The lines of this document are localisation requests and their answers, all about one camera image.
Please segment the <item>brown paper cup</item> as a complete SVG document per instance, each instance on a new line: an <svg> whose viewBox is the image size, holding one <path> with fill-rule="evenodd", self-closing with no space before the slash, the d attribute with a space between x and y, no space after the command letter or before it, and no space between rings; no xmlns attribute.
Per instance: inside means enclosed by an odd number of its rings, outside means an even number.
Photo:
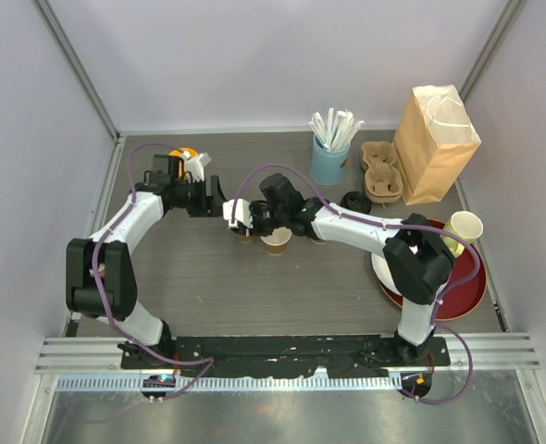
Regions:
<svg viewBox="0 0 546 444"><path fill-rule="evenodd" d="M255 239L255 236L245 235L245 234L242 234L242 233L236 233L235 237L240 243L250 243L250 242L254 241L254 239Z"/></svg>
<svg viewBox="0 0 546 444"><path fill-rule="evenodd" d="M266 251L271 255L283 254L292 237L292 231L288 228L276 228L270 235L262 236L260 240L264 243Z"/></svg>

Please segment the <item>black lid stack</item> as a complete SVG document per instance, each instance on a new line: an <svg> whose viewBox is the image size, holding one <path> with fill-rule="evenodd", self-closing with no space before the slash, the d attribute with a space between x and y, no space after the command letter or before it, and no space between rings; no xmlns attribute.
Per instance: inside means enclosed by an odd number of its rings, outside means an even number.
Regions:
<svg viewBox="0 0 546 444"><path fill-rule="evenodd" d="M369 214L372 203L363 192L348 191L342 196L340 206L357 213Z"/></svg>

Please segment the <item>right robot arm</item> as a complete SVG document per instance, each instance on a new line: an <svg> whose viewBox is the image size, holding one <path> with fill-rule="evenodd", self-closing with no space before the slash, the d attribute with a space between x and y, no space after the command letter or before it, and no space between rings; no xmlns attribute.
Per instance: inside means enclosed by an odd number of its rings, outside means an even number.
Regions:
<svg viewBox="0 0 546 444"><path fill-rule="evenodd" d="M317 241L336 241L369 252L388 267L401 294L401 319L390 354L407 365L428 355L435 330L435 306L448 283L455 259L438 231L421 215L384 219L348 210L313 190L304 198L292 182L276 173L259 185L264 198L250 203L235 199L231 227L258 236L278 228Z"/></svg>

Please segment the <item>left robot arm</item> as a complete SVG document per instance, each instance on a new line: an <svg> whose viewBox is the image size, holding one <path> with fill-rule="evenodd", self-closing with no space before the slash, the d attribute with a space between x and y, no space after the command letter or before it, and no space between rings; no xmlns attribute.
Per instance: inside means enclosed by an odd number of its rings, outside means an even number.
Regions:
<svg viewBox="0 0 546 444"><path fill-rule="evenodd" d="M168 211L180 208L191 217L221 217L225 195L217 175L209 181L160 173L149 177L134 185L105 226L87 239L68 243L66 305L108 324L150 366L162 369L174 363L175 341L168 324L138 301L131 254Z"/></svg>

